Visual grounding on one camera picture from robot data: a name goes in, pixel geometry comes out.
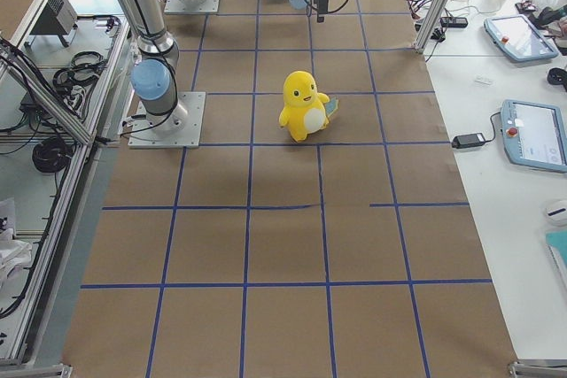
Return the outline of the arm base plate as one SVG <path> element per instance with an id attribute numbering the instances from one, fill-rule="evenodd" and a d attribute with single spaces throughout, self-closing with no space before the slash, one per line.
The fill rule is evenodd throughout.
<path id="1" fill-rule="evenodd" d="M 205 92 L 179 92 L 178 102 L 172 114 L 162 124 L 163 118 L 149 116 L 135 120 L 128 134 L 128 146 L 132 149 L 197 148 L 200 142 Z"/>
<path id="2" fill-rule="evenodd" d="M 167 0 L 165 14 L 203 15 L 218 12 L 220 0 Z"/>

